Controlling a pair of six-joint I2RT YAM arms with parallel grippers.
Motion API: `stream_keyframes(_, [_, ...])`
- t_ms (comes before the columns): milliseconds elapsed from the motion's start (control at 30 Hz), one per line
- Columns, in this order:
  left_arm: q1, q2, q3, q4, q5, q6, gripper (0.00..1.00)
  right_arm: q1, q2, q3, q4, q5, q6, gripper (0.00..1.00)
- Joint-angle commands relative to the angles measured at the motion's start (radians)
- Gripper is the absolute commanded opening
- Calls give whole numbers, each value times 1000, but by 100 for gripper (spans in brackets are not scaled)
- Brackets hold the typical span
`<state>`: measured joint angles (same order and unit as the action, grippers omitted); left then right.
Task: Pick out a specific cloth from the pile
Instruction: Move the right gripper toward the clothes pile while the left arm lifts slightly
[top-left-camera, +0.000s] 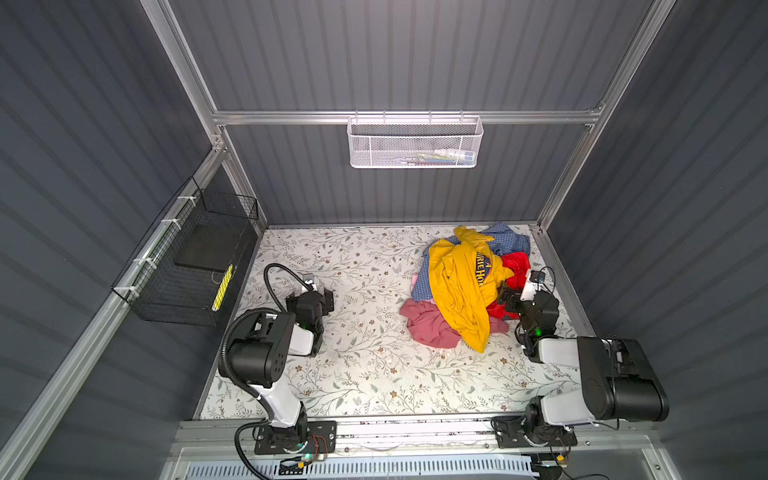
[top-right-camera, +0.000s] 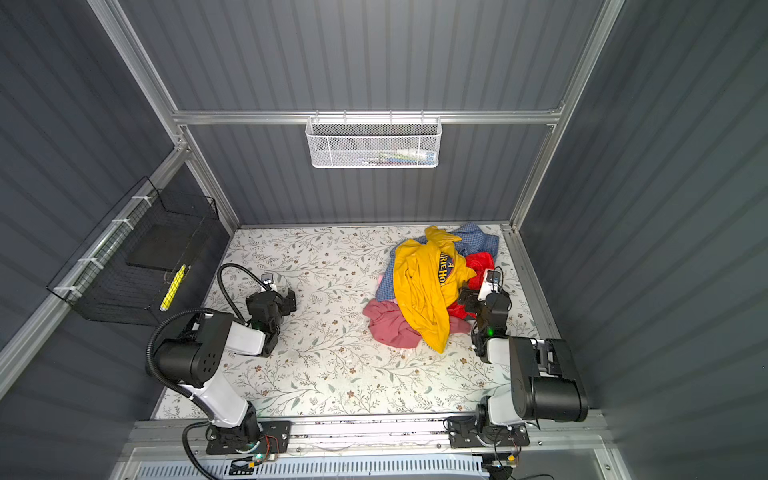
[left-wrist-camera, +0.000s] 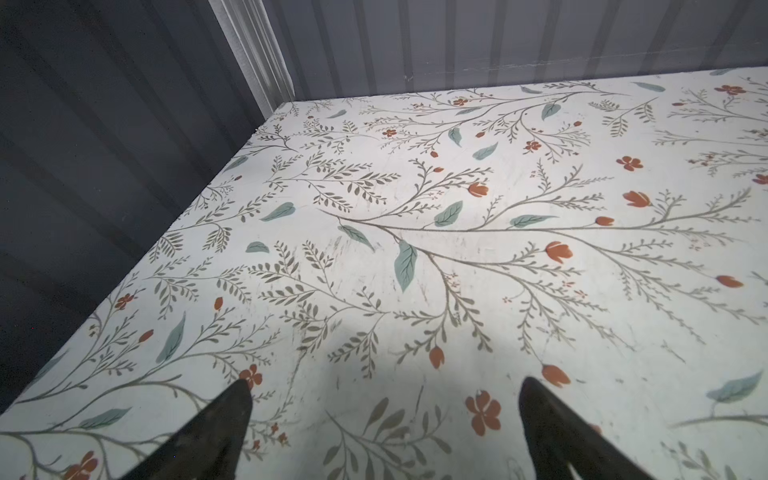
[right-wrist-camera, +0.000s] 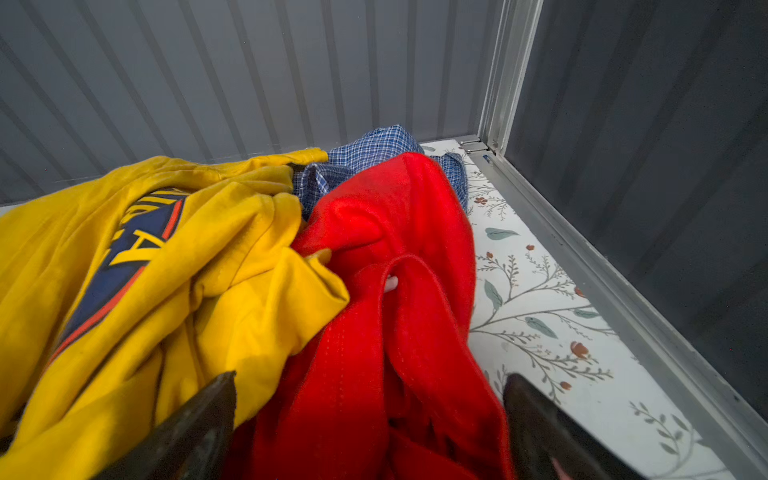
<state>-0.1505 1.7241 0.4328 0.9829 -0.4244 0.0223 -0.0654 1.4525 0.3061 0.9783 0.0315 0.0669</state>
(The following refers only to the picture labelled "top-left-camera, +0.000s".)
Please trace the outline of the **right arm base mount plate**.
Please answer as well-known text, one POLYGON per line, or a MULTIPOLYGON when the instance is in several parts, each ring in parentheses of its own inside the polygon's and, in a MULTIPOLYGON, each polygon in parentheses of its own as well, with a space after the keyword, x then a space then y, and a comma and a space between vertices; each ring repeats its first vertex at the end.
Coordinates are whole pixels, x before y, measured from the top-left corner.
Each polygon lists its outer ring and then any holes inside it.
POLYGON ((541 447, 570 449, 578 444, 573 430, 531 420, 523 415, 496 416, 491 429, 500 448, 541 447))

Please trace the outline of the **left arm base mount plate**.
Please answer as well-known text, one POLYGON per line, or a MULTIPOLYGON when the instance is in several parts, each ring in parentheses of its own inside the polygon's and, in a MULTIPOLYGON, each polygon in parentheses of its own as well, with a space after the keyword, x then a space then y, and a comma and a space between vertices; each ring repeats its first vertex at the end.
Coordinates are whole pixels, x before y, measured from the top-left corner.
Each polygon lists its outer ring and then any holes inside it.
POLYGON ((336 449, 335 421, 299 422, 294 427, 260 427, 253 452, 257 455, 328 454, 336 449))

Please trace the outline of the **dark pink ribbed cloth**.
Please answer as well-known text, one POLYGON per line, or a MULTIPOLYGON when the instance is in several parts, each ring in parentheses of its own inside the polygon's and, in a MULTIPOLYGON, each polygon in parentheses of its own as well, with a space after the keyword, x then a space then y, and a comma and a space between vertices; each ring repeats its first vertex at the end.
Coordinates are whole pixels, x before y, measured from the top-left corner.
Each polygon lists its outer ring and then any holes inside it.
POLYGON ((438 348, 453 349, 467 344, 459 331, 453 328, 433 301, 407 299, 399 309, 406 319, 406 328, 418 343, 438 348))

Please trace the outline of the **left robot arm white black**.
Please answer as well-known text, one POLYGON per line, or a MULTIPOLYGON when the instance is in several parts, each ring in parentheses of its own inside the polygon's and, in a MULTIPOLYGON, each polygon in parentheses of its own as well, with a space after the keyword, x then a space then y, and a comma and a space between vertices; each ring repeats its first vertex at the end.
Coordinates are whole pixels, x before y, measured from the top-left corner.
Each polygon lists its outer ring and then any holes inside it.
POLYGON ((322 288, 291 294, 278 309, 247 310, 227 327, 219 349, 219 375, 257 400, 269 426, 294 428, 306 416, 284 372, 291 357, 319 353, 324 318, 334 309, 334 292, 322 288))

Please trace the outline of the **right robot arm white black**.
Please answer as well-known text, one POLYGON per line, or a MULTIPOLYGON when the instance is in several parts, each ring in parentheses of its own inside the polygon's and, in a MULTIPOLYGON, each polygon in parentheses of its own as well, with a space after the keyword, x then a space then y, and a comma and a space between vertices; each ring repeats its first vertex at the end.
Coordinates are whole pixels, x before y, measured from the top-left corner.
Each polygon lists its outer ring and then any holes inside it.
POLYGON ((668 418, 668 397, 638 341, 557 336, 559 301, 546 288, 525 293, 504 284, 493 305, 518 317, 514 335, 528 360, 580 374, 577 389, 539 395, 528 403, 520 433, 530 444, 571 445, 568 436, 576 426, 668 418))

